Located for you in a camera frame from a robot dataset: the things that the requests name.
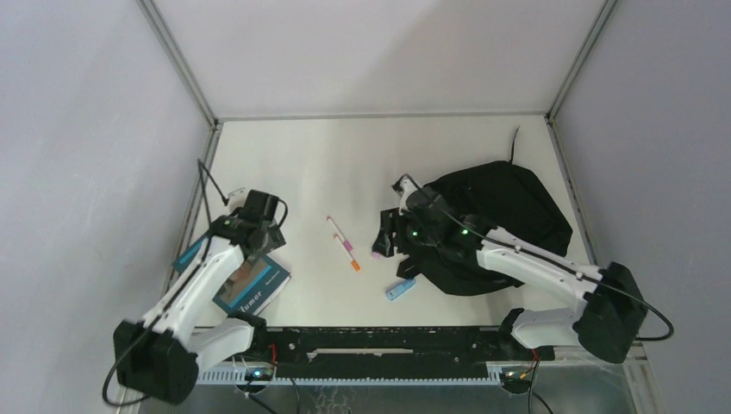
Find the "teal humor book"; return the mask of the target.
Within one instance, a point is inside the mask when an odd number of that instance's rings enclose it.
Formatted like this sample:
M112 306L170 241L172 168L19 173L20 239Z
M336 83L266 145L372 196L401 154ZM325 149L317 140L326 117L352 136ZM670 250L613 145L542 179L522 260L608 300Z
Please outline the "teal humor book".
M173 304L208 303L228 315L258 315L290 281L291 273L267 254L253 253L228 238L202 235L174 262L178 280L168 292Z

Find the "black student backpack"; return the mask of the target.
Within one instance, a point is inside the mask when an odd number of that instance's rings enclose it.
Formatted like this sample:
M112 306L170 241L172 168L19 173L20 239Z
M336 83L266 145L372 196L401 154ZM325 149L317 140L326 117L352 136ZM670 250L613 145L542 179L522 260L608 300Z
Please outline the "black student backpack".
M395 232L395 250L403 255L397 277L424 276L441 292L472 297L520 287L522 282L505 271L478 264L477 252L486 238L504 230L551 254L564 257L573 230L547 188L532 170L515 161L517 140L510 143L509 157L450 172L422 187L441 194L444 204L457 216L475 214L486 218L486 233L480 245L466 258L441 258L427 249L404 253Z

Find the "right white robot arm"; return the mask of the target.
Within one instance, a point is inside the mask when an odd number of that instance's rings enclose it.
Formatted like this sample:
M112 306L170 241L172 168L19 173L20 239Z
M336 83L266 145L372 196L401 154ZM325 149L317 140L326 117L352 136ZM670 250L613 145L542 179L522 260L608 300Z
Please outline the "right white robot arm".
M557 309L509 312L497 339L510 359L530 349L573 346L622 363L649 311L624 265L572 262L481 216L459 220L435 207L383 210L372 251L404 255L398 277L422 275L447 295L472 297L528 285L560 302Z

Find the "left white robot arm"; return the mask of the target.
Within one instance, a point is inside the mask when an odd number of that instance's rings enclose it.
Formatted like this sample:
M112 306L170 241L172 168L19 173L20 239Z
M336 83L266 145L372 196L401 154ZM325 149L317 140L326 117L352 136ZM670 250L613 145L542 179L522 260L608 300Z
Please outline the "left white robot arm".
M140 319L118 324L115 361L103 387L115 380L143 399L179 405L201 373L229 357L244 354L257 360L270 355L266 320L241 310L203 333L194 329L199 314L234 271L284 244L277 224L252 224L232 216L216 219L204 246L171 290Z

